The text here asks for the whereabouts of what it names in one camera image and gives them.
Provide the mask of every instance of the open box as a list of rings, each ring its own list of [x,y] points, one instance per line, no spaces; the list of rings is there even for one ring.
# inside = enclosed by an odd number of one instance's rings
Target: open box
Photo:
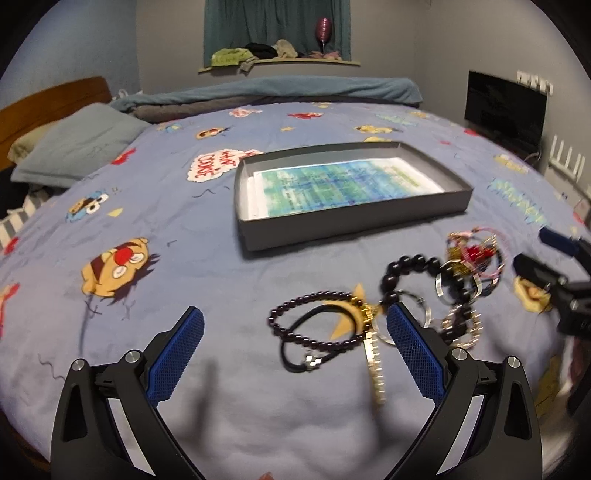
[[[441,187],[440,193],[251,218],[249,187],[256,172],[363,159],[401,158]],[[263,250],[333,235],[464,212],[472,186],[434,158],[402,142],[358,142],[293,148],[247,157],[236,171],[234,204],[246,249]]]

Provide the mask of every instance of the cartoon print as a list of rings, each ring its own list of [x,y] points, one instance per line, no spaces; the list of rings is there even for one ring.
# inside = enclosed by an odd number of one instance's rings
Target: cartoon print
[[[132,238],[92,259],[82,268],[82,293],[112,298],[113,303],[129,295],[139,280],[152,273],[160,255],[148,252],[147,238]]]
[[[322,116],[324,114],[317,113],[317,112],[308,112],[308,113],[288,113],[288,115],[292,116],[294,118],[299,118],[301,120],[308,120],[310,118],[316,118],[316,117]]]
[[[249,110],[248,108],[242,108],[239,106],[238,108],[235,108],[234,110],[229,112],[228,115],[235,116],[236,118],[243,118],[245,116],[250,115],[251,113],[261,113],[261,112],[262,112],[262,110],[255,110],[255,109]]]
[[[538,288],[529,280],[515,277],[513,292],[521,300],[523,308],[528,312],[542,313],[552,310],[550,294]]]
[[[119,157],[117,157],[116,159],[114,159],[111,164],[112,165],[121,165],[122,163],[125,163],[127,161],[127,159],[129,158],[130,155],[135,153],[135,148],[132,148],[131,150],[128,150],[127,152],[123,152],[121,155],[119,155]]]
[[[259,155],[262,152],[258,150],[232,150],[225,148],[205,155],[199,155],[191,163],[191,168],[187,173],[187,180],[203,182],[220,177],[224,172],[236,168],[241,159]]]
[[[228,130],[230,130],[230,127],[216,127],[210,128],[209,130],[201,130],[197,135],[195,135],[195,138],[197,138],[197,140],[202,140],[204,138],[215,137],[216,135],[222,132],[227,132]]]
[[[416,117],[423,118],[423,119],[431,118],[431,115],[429,115],[428,113],[422,112],[420,110],[410,112],[409,115],[416,116]]]
[[[18,242],[18,237],[17,236],[13,236],[10,241],[7,243],[7,245],[4,247],[4,255],[8,255],[11,254],[12,252],[14,252],[14,247],[17,245]]]
[[[525,215],[526,223],[547,224],[545,216],[535,202],[517,190],[510,181],[494,179],[488,189],[501,195],[511,206],[518,208]]]
[[[75,222],[86,215],[96,213],[100,209],[100,204],[105,203],[108,199],[109,195],[104,190],[97,190],[72,205],[66,215],[66,221]]]
[[[528,167],[511,160],[510,156],[504,153],[500,155],[495,155],[495,160],[501,165],[507,167],[509,170],[513,170],[518,173],[528,173],[530,171]]]
[[[364,142],[393,142],[390,138],[381,138],[381,137],[368,137],[364,140]]]
[[[364,134],[390,134],[394,130],[390,127],[374,127],[373,125],[360,125],[359,127],[355,127],[355,129]]]
[[[156,130],[158,130],[159,132],[164,130],[165,132],[172,133],[176,130],[181,130],[182,127],[183,126],[178,123],[162,122],[161,124],[158,124],[158,126],[156,127]]]
[[[376,113],[376,116],[383,118],[384,120],[387,120],[388,122],[392,122],[392,123],[400,124],[400,125],[406,125],[408,127],[416,127],[418,125],[418,123],[409,122],[408,120],[405,120],[404,118],[402,118],[401,116],[398,116],[398,115],[382,115],[381,113]]]
[[[553,356],[548,369],[538,382],[538,394],[534,400],[535,413],[538,418],[542,418],[550,411],[550,407],[560,391],[560,366],[561,358]]]
[[[0,338],[2,338],[2,331],[4,329],[4,306],[7,300],[18,292],[20,286],[20,283],[13,283],[0,290]]]

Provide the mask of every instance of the blue pillow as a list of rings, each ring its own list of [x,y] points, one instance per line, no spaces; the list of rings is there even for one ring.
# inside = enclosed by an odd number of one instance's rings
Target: blue pillow
[[[49,130],[11,180],[69,188],[113,161],[149,126],[103,103],[85,106]]]

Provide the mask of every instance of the blue gripper pad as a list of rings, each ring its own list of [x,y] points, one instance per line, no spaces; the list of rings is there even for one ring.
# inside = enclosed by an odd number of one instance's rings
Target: blue gripper pad
[[[441,365],[398,305],[388,309],[387,322],[388,332],[421,395],[439,405],[445,395]]]
[[[576,241],[567,236],[560,235],[558,232],[554,232],[554,230],[551,230],[548,227],[542,227],[538,236],[542,243],[555,248],[570,257],[574,257],[579,253],[579,246]]]
[[[199,309],[194,309],[189,312],[183,324],[162,349],[162,353],[148,374],[146,396],[154,408],[173,394],[184,369],[203,337],[204,330],[203,313]]]

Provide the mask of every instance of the metal ring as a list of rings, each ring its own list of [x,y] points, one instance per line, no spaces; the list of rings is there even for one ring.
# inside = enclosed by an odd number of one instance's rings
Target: metal ring
[[[406,295],[407,297],[411,297],[414,301],[416,301],[417,304],[425,311],[425,322],[423,323],[423,328],[428,328],[429,325],[431,325],[433,315],[431,313],[431,308],[429,307],[429,305],[427,305],[427,302],[423,297],[419,297],[418,295],[415,295],[414,293],[411,293],[406,290],[395,290],[394,293],[396,293],[398,296]],[[375,334],[381,341],[387,343],[388,345],[396,346],[396,343],[394,343],[394,341],[391,338],[379,331],[378,324],[375,321],[375,316],[372,319],[371,326],[374,329]]]
[[[459,306],[452,308],[441,322],[441,327],[444,330],[447,330],[453,326],[453,316],[456,314],[458,308]],[[450,348],[463,348],[464,350],[469,350],[478,343],[478,340],[480,340],[480,335],[482,334],[482,322],[480,321],[480,314],[475,310],[472,310],[470,314],[470,320],[472,321],[472,327],[470,327],[467,332],[472,336],[472,339],[468,342],[461,342],[459,338],[456,338],[450,345]]]
[[[474,282],[476,283],[476,294],[470,299],[470,301],[476,300],[482,294],[482,281],[480,280],[480,275],[478,275],[478,272],[474,268],[474,265],[472,265],[471,263],[469,263],[465,260],[448,260],[447,262],[445,262],[441,266],[441,268],[443,269],[443,267],[445,267],[449,263],[461,263],[462,265],[464,265],[464,267],[470,269],[470,271],[472,272],[472,278],[474,279]],[[443,288],[441,286],[441,274],[440,273],[437,274],[437,277],[435,279],[435,291],[437,292],[437,296],[439,297],[439,299],[443,303],[445,303],[446,305],[453,306],[457,303],[455,301],[449,302],[446,300],[444,293],[443,293]]]

